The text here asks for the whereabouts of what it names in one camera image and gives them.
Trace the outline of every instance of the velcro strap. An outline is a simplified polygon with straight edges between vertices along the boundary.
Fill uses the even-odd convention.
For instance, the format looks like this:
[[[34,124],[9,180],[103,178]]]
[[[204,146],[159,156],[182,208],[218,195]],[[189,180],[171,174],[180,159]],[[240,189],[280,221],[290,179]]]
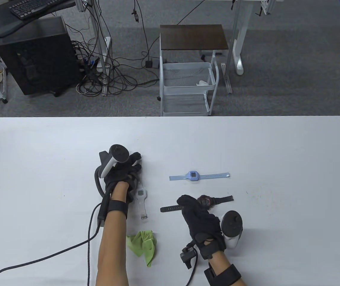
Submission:
[[[200,255],[204,260],[206,259],[212,259],[212,255],[215,252],[218,252],[220,250],[219,243],[216,240],[211,241],[210,244],[207,244],[201,248],[199,248]]]
[[[125,214],[126,218],[128,218],[128,204],[121,202],[120,200],[110,200],[108,212],[111,211],[121,211]]]
[[[208,277],[208,275],[206,274],[208,283],[211,286],[230,286],[241,278],[239,271],[233,264],[231,264],[229,268],[220,273],[218,276],[212,277],[215,274],[214,272],[211,274],[210,277]]]

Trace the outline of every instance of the blue smartwatch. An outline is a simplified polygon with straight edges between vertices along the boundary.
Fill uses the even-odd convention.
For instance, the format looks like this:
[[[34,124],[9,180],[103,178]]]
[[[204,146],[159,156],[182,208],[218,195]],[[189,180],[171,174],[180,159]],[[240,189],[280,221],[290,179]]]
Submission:
[[[217,179],[217,178],[229,178],[230,173],[220,173],[220,174],[211,174],[211,175],[200,175],[197,171],[190,171],[185,175],[181,176],[169,176],[170,181],[176,180],[185,180],[188,179],[190,181],[199,181],[204,179]]]

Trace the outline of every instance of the black wrist strap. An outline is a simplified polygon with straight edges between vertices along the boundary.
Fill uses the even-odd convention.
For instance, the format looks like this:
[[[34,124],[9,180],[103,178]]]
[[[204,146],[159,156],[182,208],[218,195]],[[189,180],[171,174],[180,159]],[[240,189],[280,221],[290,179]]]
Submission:
[[[218,276],[215,275],[210,263],[208,266],[209,268],[204,271],[204,274],[210,286],[230,286],[241,278],[239,271],[233,264]]]
[[[214,198],[214,199],[215,199],[215,204],[232,202],[234,200],[233,196],[227,196],[227,197],[223,197],[223,198]]]
[[[207,244],[199,249],[200,255],[204,260],[212,259],[212,255],[215,252],[220,251],[219,243],[216,240],[211,241],[210,244]]]
[[[125,214],[126,218],[128,218],[128,204],[121,202],[120,200],[110,200],[108,212],[111,211],[121,211]]]

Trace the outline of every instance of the light blue watch strap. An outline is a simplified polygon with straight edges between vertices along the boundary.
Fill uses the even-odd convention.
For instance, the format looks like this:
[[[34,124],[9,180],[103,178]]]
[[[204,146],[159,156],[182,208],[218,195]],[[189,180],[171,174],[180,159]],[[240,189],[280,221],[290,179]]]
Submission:
[[[188,179],[186,176],[169,176],[170,181],[176,181],[176,180],[184,180]]]
[[[228,177],[230,177],[230,173],[201,175],[199,179],[203,180],[203,179],[217,179],[217,178],[228,178]]]

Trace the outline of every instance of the small side table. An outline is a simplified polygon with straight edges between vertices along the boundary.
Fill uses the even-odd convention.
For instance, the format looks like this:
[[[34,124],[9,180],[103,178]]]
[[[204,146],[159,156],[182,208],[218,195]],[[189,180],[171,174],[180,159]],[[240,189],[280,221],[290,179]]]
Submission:
[[[161,25],[159,49],[161,116],[211,115],[219,83],[215,51],[228,49],[222,25]],[[162,51],[201,49],[213,51],[210,63],[164,64],[162,60]],[[210,105],[209,90],[213,90]]]

